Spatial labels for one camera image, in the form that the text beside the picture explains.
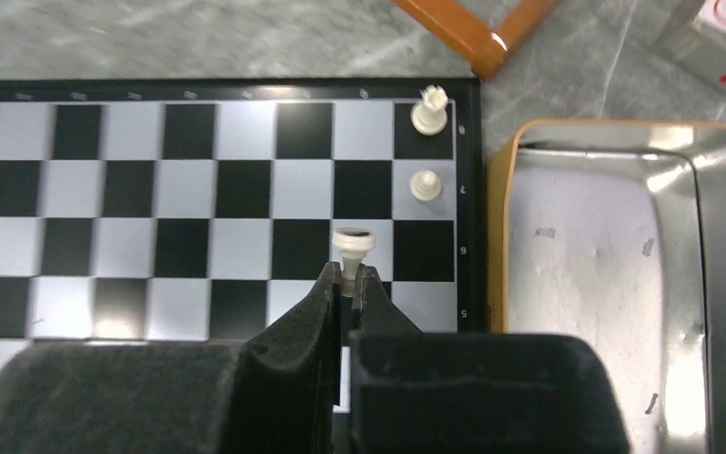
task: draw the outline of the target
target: metal tray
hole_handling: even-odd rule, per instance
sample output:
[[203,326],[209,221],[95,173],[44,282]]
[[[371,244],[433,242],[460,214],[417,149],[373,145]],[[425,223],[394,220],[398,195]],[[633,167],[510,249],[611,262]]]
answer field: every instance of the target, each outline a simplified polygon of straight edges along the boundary
[[706,282],[726,254],[703,254],[703,241],[726,232],[721,172],[726,125],[647,122],[534,122],[491,166],[490,211],[502,197],[505,217],[490,213],[492,282],[509,264],[490,289],[493,330],[587,341],[634,453],[708,452],[706,295],[726,286]]

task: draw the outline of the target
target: white chess piece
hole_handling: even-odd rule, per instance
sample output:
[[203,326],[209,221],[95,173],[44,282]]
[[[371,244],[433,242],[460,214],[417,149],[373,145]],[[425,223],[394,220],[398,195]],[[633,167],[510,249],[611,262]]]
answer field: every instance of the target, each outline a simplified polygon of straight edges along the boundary
[[354,278],[357,275],[360,262],[366,258],[369,251],[374,249],[376,245],[376,236],[368,230],[341,227],[333,231],[333,246],[338,248],[338,253],[343,262],[341,293],[344,296],[354,295]]
[[432,201],[441,188],[441,177],[432,170],[419,170],[410,179],[410,193],[420,201]]
[[410,111],[410,120],[424,135],[435,135],[446,126],[446,105],[449,98],[441,87],[430,85],[422,92],[422,100]]

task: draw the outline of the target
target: black foam pad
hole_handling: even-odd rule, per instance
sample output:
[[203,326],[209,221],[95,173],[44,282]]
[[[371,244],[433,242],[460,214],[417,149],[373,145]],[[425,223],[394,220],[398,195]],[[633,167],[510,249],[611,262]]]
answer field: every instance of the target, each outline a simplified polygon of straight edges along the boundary
[[351,335],[359,453],[626,454],[611,383],[565,336]]
[[39,344],[0,373],[0,453],[215,453],[239,345]]
[[0,372],[0,454],[330,452],[340,267],[243,346],[35,345]]

